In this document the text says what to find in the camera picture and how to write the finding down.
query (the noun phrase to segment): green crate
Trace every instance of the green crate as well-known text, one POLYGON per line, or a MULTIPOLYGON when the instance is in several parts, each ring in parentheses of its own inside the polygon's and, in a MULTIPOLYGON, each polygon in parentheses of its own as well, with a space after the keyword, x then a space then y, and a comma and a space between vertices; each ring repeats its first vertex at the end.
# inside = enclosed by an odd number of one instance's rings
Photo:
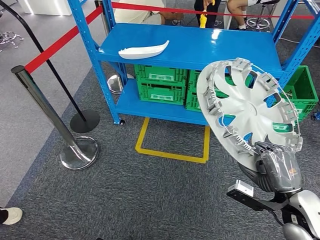
MULTIPOLYGON (((306 118, 318 101, 308 66, 299 66, 283 90, 297 110, 299 122, 306 118)), ((281 96, 287 101, 284 94, 281 96)))
MULTIPOLYGON (((199 70, 190 70, 189 74, 189 79, 188 79, 188 86, 189 87, 189 89, 190 89, 190 91, 192 92, 197 91, 197 81, 201 72, 202 71, 199 71, 199 70)), ((229 73, 226 73, 225 78, 226 78, 226 82, 227 82, 228 84, 235 86, 235 83, 232 81, 232 78, 229 73)), ((251 82, 253 81, 253 79, 254 79, 254 76, 248 75, 247 79, 245 80, 245 85, 248 87, 250 86, 251 82)))
POLYGON ((196 92, 188 91, 186 93, 185 107, 186 109, 191 110, 191 111, 196 111, 196 112, 202 111, 199 107, 199 102, 198 101, 196 92))
MULTIPOLYGON (((219 98, 227 98, 228 95, 226 95, 223 92, 220 92, 219 90, 216 91, 217 96, 219 98)), ((191 111, 197 111, 201 112, 199 107, 199 102, 198 102, 197 93, 193 91, 189 91, 186 93, 186 97, 186 109, 191 110, 191 111)))
POLYGON ((142 101, 183 105, 186 86, 159 85, 149 82, 137 82, 139 98, 142 101))
POLYGON ((172 67, 134 65, 138 82, 149 82, 160 85, 185 86, 189 70, 172 67))

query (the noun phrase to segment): crowd control stanchion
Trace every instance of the crowd control stanchion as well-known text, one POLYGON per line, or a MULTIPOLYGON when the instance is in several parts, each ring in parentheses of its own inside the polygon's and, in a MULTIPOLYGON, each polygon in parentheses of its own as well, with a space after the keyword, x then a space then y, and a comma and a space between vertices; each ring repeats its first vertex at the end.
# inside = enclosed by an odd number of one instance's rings
POLYGON ((11 72, 16 75, 66 141, 66 147, 60 155, 63 166, 72 170, 82 170, 89 167, 97 158, 99 148, 95 140, 88 136, 75 139, 24 66, 15 66, 11 72))
MULTIPOLYGON (((40 53, 43 53, 44 49, 42 45, 38 41, 38 39, 35 36, 35 34, 31 30, 31 28, 20 15, 11 8, 10 6, 5 4, 2 0, 0 0, 0 6, 4 9, 8 11, 19 22, 20 22, 24 29, 30 36, 30 38, 34 42, 34 44, 40 51, 40 53)), ((71 93, 67 89, 67 87, 64 84, 64 82, 61 79, 61 77, 58 74, 58 72, 54 67, 54 65, 48 59, 47 64, 49 68, 53 72, 53 74, 57 78, 57 80, 61 85, 63 91, 68 96, 68 98, 71 101, 71 103, 75 108, 77 114, 75 114, 70 122, 70 128, 73 131, 79 134, 88 133, 95 129, 99 122, 100 121, 100 116, 94 110, 86 109, 81 111, 80 108, 75 103, 71 93)))
MULTIPOLYGON (((97 8, 100 5, 102 5, 103 1, 102 0, 95 0, 94 4, 97 8)), ((106 35, 107 36, 109 32, 109 28, 108 26, 107 21, 106 20, 106 14, 105 14, 104 10, 101 13, 101 18, 102 18, 102 22, 103 23, 104 31, 106 32, 106 35)), ((134 78, 134 76, 132 76, 131 74, 128 74, 128 73, 127 73, 127 77, 128 79, 134 79, 134 78)), ((122 81, 118 74, 114 74, 114 75, 110 76, 109 78, 108 78, 106 83, 108 84, 109 90, 110 92, 112 92, 112 94, 120 95, 122 92, 122 89, 123 89, 122 81)))

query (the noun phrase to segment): stanchion base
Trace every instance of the stanchion base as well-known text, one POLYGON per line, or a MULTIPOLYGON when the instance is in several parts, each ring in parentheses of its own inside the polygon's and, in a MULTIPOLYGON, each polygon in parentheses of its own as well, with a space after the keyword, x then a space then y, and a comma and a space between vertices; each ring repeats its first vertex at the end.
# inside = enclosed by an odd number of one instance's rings
POLYGON ((80 136, 75 138, 75 142, 83 155, 86 156, 88 161, 79 158, 71 147, 67 146, 62 150, 60 155, 62 164, 66 168, 71 170, 85 169, 93 164, 98 157, 99 147, 94 139, 88 136, 80 136))
POLYGON ((74 115, 70 121, 70 128, 78 134, 88 133, 95 129, 100 121, 100 116, 94 110, 84 110, 82 113, 85 116, 87 121, 82 120, 78 114, 74 115))
MULTIPOLYGON (((134 79, 134 76, 128 73, 127 73, 127 77, 128 79, 134 79)), ((108 84, 109 90, 112 94, 120 95, 122 92, 123 86, 122 80, 116 74, 109 77, 106 83, 108 84)))

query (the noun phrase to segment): white sneaker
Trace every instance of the white sneaker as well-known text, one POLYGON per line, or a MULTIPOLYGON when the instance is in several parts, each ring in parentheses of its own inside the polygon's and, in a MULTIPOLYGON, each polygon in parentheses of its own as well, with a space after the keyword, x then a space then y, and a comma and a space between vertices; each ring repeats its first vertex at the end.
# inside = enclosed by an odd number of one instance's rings
POLYGON ((8 213, 8 219, 2 223, 5 225, 16 224, 23 216, 23 211, 17 207, 2 208, 1 210, 7 210, 8 213))

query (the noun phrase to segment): floor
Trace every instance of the floor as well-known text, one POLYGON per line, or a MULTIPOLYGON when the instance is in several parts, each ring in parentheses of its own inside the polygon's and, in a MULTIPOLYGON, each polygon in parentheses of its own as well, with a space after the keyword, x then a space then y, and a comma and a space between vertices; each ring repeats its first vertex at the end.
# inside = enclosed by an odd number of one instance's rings
MULTIPOLYGON (((177 8, 192 4, 191 0, 167 2, 177 8)), ((44 48, 75 24, 72 16, 31 16, 22 13, 17 4, 14 8, 44 48)), ((88 14, 94 5, 88 1, 84 9, 88 14)), ((306 11, 299 6, 297 13, 306 11)), ((196 24, 192 15, 184 21, 196 24)), ((299 41, 309 23, 291 20, 283 37, 299 41)), ((89 133, 100 144, 100 154, 82 172, 62 167, 57 156, 63 140, 10 72, 36 56, 37 49, 19 22, 6 12, 0 24, 2 31, 15 31, 26 38, 18 49, 8 46, 0 53, 0 127, 1 135, 6 136, 0 141, 0 150, 5 153, 0 158, 0 206, 18 206, 24 212, 17 225, 0 226, 3 239, 282 239, 281 229, 272 216, 253 212, 226 196, 235 179, 250 181, 214 134, 205 165, 137 153, 134 146, 143 119, 125 116, 125 125, 113 125, 79 36, 51 60, 79 106, 100 114, 99 126, 89 133)), ((93 22, 91 30, 98 43, 104 38, 100 19, 93 22)), ((280 59, 285 60, 295 46, 280 40, 277 47, 280 59)), ((303 61, 318 93, 319 51, 313 48, 303 61)), ((107 76, 113 73, 108 65, 105 71, 107 76)), ((75 114, 48 66, 32 75, 65 123, 75 114)), ((303 149, 297 155, 305 187, 318 196, 320 152, 314 146, 320 144, 319 127, 318 122, 305 120, 301 126, 303 149)), ((143 147, 198 156, 203 135, 202 126, 152 119, 143 147)))
MULTIPOLYGON (((17 3, 12 8, 24 18, 44 49, 75 25, 72 16, 26 14, 17 3)), ((88 15, 95 6, 93 1, 88 1, 83 9, 88 15)), ((91 30, 97 43, 106 37, 100 17, 91 23, 91 30)), ((0 138, 0 152, 3 153, 0 156, 0 206, 5 206, 53 127, 11 72, 14 66, 26 65, 38 55, 38 49, 19 21, 8 12, 0 18, 0 31, 17 32, 25 38, 16 41, 18 49, 8 45, 0 52, 0 135, 6 136, 0 138)), ((72 95, 91 67, 79 35, 51 60, 72 95)), ((69 103, 46 63, 32 73, 32 77, 60 115, 69 103)))

